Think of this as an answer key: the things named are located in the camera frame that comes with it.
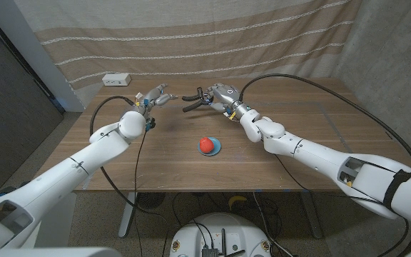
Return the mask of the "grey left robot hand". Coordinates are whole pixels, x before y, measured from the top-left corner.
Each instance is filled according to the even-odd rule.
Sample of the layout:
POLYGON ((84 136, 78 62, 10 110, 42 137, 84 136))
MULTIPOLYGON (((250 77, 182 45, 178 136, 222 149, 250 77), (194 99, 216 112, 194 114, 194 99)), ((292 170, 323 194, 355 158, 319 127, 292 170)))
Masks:
POLYGON ((147 94, 137 93, 135 96, 136 106, 133 110, 147 118, 153 107, 163 106, 168 101, 177 99, 177 95, 164 93, 164 89, 167 86, 168 84, 160 84, 151 89, 147 94))

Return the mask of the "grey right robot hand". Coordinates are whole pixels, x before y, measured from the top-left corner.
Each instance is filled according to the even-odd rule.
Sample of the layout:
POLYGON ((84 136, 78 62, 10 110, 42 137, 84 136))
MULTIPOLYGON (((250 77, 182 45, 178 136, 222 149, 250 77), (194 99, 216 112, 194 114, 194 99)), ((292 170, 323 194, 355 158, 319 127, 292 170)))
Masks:
POLYGON ((208 105, 227 116, 239 121, 250 110, 247 104, 240 100, 240 92, 234 86, 217 83, 205 90, 208 105))

